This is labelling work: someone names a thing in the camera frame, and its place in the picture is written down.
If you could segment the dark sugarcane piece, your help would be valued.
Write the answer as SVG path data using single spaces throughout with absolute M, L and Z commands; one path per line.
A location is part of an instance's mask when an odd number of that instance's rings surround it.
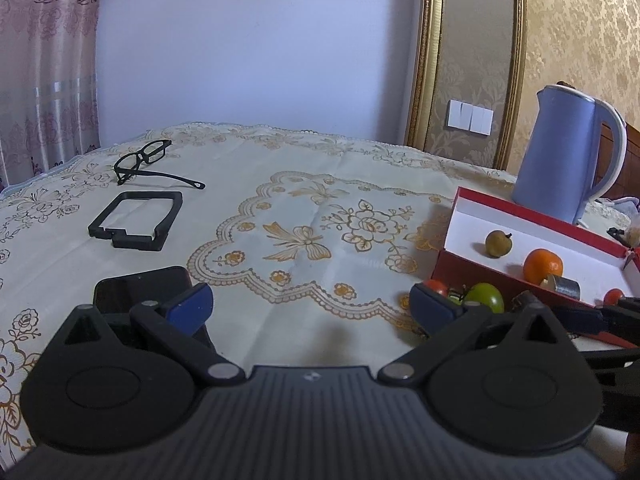
M 563 278 L 556 274 L 548 274 L 540 283 L 540 287 L 558 295 L 580 300 L 582 291 L 580 285 L 570 278 Z
M 526 309 L 542 309 L 544 304 L 529 290 L 521 292 L 512 299 L 513 313 L 520 313 Z

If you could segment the small red tomato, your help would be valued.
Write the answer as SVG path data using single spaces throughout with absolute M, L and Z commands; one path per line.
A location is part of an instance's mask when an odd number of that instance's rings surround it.
M 605 306 L 615 307 L 618 305 L 621 299 L 625 298 L 625 293 L 619 288 L 610 289 L 603 297 L 603 304 Z

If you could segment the green tomato large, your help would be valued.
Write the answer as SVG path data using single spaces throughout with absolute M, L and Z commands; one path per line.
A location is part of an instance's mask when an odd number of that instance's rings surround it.
M 477 283 L 469 288 L 463 298 L 464 302 L 477 302 L 488 307 L 494 313 L 504 312 L 504 300 L 498 288 L 489 283 Z

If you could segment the orange tangerine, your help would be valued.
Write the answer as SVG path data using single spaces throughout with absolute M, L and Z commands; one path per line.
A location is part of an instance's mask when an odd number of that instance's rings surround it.
M 548 274 L 562 276 L 563 272 L 563 260 L 551 250 L 544 248 L 537 248 L 530 252 L 523 264 L 524 280 L 534 285 L 540 285 Z

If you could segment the green tomato small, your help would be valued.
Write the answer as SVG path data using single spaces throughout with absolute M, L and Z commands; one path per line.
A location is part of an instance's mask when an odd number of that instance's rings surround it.
M 454 304 L 461 306 L 463 304 L 465 295 L 466 295 L 466 289 L 464 287 L 462 288 L 451 287 L 450 289 L 448 289 L 447 298 Z

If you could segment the black smartphone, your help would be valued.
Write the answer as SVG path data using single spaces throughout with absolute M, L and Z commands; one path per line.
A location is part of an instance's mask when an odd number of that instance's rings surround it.
M 106 278 L 93 289 L 93 304 L 102 314 L 127 316 L 134 306 L 149 301 L 170 325 L 215 349 L 206 328 L 214 312 L 214 293 L 207 284 L 193 284 L 182 266 Z

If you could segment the red shallow box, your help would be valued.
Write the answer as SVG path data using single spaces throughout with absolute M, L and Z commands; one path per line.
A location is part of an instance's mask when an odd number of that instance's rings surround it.
M 432 278 L 457 290 L 489 283 L 506 304 L 530 290 L 550 307 L 595 308 L 612 289 L 639 295 L 639 255 L 574 224 L 459 188 Z

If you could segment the brown longan far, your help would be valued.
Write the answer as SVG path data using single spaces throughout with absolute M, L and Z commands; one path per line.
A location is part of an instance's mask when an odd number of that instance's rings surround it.
M 506 256 L 513 247 L 512 234 L 500 230 L 491 231 L 485 238 L 485 252 L 488 257 Z

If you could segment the clear plastic bag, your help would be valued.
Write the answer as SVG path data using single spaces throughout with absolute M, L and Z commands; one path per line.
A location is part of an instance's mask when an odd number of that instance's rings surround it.
M 640 216 L 631 218 L 629 226 L 624 231 L 623 240 L 630 248 L 640 246 Z

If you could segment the blue electric kettle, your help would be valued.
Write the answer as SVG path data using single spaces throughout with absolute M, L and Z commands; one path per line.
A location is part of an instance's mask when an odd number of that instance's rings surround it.
M 612 188 L 627 149 L 626 122 L 610 103 L 565 84 L 537 92 L 538 115 L 512 192 L 514 203 L 567 223 Z M 611 160 L 596 181 L 602 128 L 613 137 Z

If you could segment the black eyeglasses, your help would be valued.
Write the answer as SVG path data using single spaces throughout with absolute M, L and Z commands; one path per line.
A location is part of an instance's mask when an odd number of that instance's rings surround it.
M 204 190 L 206 184 L 201 181 L 177 176 L 176 174 L 168 174 L 167 172 L 149 170 L 149 167 L 166 156 L 171 144 L 172 141 L 168 139 L 155 140 L 143 145 L 137 151 L 117 159 L 113 167 L 116 183 L 124 185 L 134 177 L 159 177 L 184 183 L 200 191 Z

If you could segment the pink floral curtain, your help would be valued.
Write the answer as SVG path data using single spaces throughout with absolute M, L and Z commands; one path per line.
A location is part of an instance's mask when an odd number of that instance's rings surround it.
M 100 144 L 100 0 L 1 0 L 1 185 Z

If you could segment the black plastic frame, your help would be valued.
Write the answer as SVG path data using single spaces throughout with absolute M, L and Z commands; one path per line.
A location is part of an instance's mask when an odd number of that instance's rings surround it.
M 180 192 L 129 191 L 109 200 L 87 228 L 88 237 L 114 248 L 160 252 L 183 204 Z

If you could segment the white wall switch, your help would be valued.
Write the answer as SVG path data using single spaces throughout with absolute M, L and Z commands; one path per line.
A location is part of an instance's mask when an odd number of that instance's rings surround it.
M 491 134 L 494 111 L 457 100 L 448 103 L 446 126 L 461 131 L 469 131 L 489 136 Z

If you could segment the gold picture frame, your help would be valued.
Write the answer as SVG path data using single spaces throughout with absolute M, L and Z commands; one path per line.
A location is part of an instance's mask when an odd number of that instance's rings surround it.
M 403 144 L 503 169 L 523 87 L 527 0 L 414 0 Z M 446 126 L 457 100 L 494 111 L 491 134 Z

